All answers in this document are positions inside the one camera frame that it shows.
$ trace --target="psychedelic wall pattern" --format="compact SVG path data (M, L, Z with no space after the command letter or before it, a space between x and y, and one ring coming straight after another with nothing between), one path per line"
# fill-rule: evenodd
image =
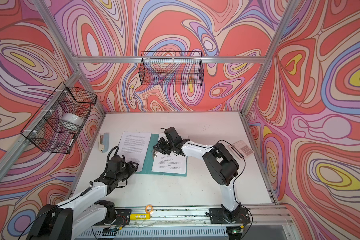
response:
M141 85L139 64L83 63L106 112L241 110L260 64L218 63L217 73L204 74L202 86Z
M34 6L26 0L0 3L0 159L49 94L71 74ZM41 206L65 198L99 122L94 108L71 154L27 147L0 183L0 239L17 239Z
M284 1L91 1L49 6L78 56L139 56L192 51L204 56L264 56ZM105 111L241 110L259 65L206 64L203 86L140 86L139 64L86 63Z
M246 118L303 239L360 239L360 0L303 0Z

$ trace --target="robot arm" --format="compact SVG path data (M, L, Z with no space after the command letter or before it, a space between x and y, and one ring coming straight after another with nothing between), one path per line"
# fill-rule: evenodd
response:
M117 150L109 159L114 149ZM100 199L115 188L121 188L119 182L127 184L127 179L139 166L135 162L125 162L123 155L117 155L118 149L114 147L110 151L104 172L90 182L90 187L57 205L43 206L26 239L73 240L95 223L113 224L117 216L114 203Z
M233 187L239 164L233 156L219 142L215 145L197 144L189 139L182 139L174 127L167 128L164 133L168 141L163 137L160 138L154 149L162 154L170 155L174 152L177 155L204 160L212 178L220 184L223 215L227 222L232 222L240 211L240 205L235 198L237 194L234 193Z

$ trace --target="orange rubber band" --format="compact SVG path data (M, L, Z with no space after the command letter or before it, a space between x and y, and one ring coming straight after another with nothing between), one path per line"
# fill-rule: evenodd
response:
M148 213L148 214L151 214L151 213L153 212L153 210L154 210L154 207L152 207L152 205L147 205L147 206L145 207L145 212Z

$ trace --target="wire mesh basket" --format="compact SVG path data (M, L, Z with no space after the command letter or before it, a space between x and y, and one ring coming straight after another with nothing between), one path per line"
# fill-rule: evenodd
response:
M95 94L82 88L65 87L53 105L43 110L41 121L30 131L25 126L21 134L43 152L70 153L96 100Z
M142 85L202 85L201 51L142 51L139 77Z

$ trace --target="white tape roll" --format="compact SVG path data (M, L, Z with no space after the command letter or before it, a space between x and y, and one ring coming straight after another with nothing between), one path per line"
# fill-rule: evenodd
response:
M60 120L62 120L61 124L69 130L78 130L80 128L81 124L83 123L83 119L73 113L64 114L60 118Z

